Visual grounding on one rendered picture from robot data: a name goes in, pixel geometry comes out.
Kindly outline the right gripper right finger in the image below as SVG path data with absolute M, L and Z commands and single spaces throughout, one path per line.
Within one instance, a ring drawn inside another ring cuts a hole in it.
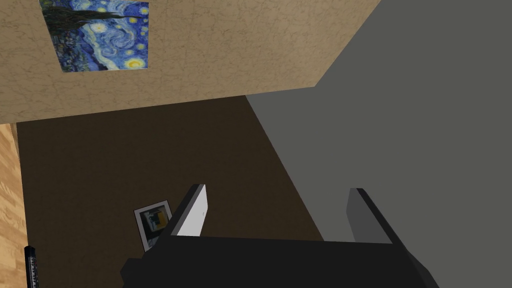
M 346 215 L 354 240 L 360 243 L 401 244 L 384 215 L 362 188 L 350 188 Z

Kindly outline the small white framed picture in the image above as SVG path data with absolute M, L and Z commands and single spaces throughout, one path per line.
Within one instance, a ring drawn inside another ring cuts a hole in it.
M 152 248 L 172 217 L 167 200 L 133 211 L 144 252 Z

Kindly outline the blue starry night painting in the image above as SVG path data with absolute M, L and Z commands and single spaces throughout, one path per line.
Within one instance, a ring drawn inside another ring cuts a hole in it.
M 148 2 L 38 1 L 63 73 L 147 69 Z

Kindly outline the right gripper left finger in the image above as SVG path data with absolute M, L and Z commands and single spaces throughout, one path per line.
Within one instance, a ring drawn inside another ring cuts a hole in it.
M 208 212 L 208 197 L 206 185 L 194 184 L 178 205 L 167 225 L 169 236 L 201 235 Z

